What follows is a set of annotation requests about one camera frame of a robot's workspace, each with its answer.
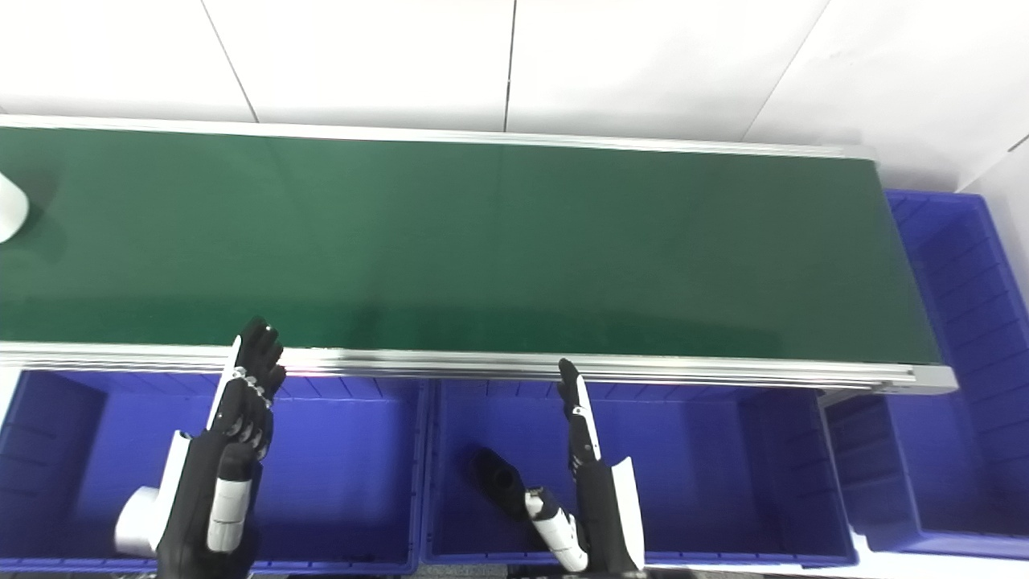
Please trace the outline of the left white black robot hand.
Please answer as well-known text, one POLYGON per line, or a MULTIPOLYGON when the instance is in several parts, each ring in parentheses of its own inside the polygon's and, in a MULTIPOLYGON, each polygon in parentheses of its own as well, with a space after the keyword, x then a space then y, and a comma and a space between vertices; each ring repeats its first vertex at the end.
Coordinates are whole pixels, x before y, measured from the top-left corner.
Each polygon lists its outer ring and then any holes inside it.
POLYGON ((235 337, 205 429, 173 436, 166 469, 175 487, 154 544, 161 578, 247 578, 273 398, 286 377, 278 330, 254 318, 235 337))

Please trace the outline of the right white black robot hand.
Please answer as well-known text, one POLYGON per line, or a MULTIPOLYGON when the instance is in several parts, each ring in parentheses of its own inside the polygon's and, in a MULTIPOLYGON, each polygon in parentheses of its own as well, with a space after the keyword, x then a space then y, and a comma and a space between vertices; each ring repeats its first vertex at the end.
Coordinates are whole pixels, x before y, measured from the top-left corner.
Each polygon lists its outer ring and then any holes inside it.
POLYGON ((527 516, 551 554, 570 574, 643 574, 646 538, 633 461, 627 457, 615 465, 607 464, 587 381, 571 360, 560 359, 558 366, 577 511, 563 509, 549 490, 530 487, 524 491, 527 516))

